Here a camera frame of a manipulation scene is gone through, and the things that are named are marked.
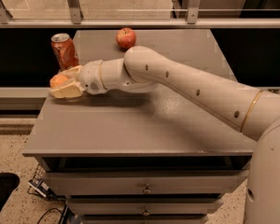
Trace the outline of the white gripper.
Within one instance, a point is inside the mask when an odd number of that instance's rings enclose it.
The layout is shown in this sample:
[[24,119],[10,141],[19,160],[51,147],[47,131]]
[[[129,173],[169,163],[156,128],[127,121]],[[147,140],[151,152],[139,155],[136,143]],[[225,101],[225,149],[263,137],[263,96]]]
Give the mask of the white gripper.
[[49,93],[56,99],[77,98],[84,91],[93,95],[106,93],[107,89],[104,87],[100,74],[102,63],[102,60],[98,60],[63,70],[60,75],[78,79],[80,83],[71,79],[63,83],[51,82]]

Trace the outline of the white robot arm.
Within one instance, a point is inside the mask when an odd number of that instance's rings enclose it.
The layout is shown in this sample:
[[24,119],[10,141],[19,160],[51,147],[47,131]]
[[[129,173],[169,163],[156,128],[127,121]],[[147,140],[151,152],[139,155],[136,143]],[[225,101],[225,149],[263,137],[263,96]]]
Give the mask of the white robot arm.
[[111,90],[148,92],[160,83],[257,142],[244,224],[280,224],[280,94],[262,91],[177,63],[142,46],[122,59],[74,66],[49,82],[50,94],[76,98]]

